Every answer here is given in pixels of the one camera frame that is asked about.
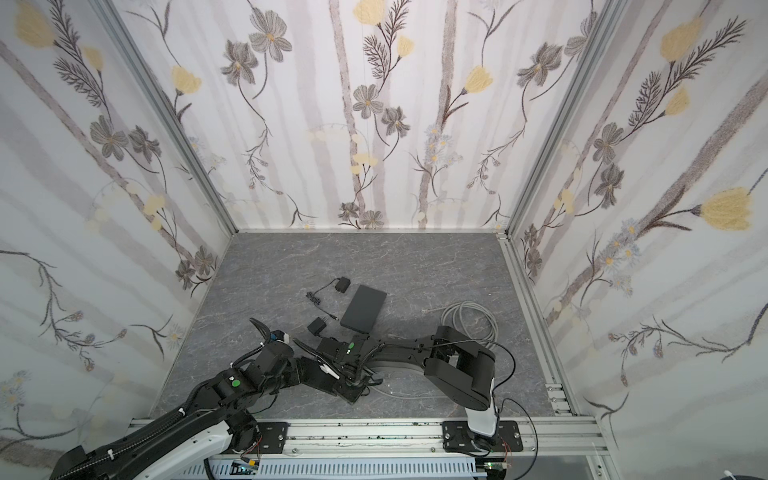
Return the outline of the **black ribbed network switch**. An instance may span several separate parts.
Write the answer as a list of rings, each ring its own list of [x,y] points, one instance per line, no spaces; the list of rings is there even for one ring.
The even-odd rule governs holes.
[[[331,367],[324,365],[322,369],[327,375],[332,377],[330,391],[347,401],[354,404],[361,397],[370,393],[371,385],[376,382],[374,372],[368,368],[362,370],[361,378],[357,378],[357,370],[352,367]]]

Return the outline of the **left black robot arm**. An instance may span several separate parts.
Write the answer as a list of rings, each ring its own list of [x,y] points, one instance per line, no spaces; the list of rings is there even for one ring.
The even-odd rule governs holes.
[[[175,409],[91,452],[81,446],[56,463],[52,479],[161,479],[223,452],[263,449],[266,436],[251,408],[267,395],[301,384],[330,384],[339,372],[304,343],[297,357],[286,335],[251,317],[258,347],[193,387]]]

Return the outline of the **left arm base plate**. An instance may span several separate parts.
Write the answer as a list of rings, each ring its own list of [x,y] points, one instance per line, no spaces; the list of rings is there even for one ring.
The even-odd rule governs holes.
[[[235,452],[243,455],[282,454],[288,438],[288,422],[257,422],[238,437]]]

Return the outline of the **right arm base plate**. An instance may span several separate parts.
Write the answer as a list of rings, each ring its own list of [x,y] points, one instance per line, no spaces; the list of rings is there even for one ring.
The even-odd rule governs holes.
[[[441,423],[441,429],[443,449],[448,453],[501,455],[524,450],[522,436],[515,421],[501,420],[490,440],[473,433],[466,420],[444,421]]]

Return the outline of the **black power adapter with plug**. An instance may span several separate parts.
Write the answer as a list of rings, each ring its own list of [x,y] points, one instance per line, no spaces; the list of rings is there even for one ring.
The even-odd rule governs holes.
[[[327,323],[326,321],[321,317],[316,317],[308,326],[308,331],[317,338],[322,339],[322,332],[326,329]],[[320,354],[316,354],[316,357],[318,358],[318,362],[320,363],[320,368],[326,372],[328,375],[334,377],[335,379],[339,379],[340,376],[337,373],[337,371],[326,361],[323,359],[323,357]]]

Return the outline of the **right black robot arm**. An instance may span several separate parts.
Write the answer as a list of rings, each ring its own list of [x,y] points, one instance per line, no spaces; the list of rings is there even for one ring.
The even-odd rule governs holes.
[[[350,404],[380,384],[377,370],[417,370],[466,411],[468,432],[448,433],[448,449],[483,455],[502,444],[494,398],[495,354],[452,327],[443,325],[434,334],[413,340],[367,335],[356,335],[348,342],[324,338],[312,355],[324,376],[318,389]]]

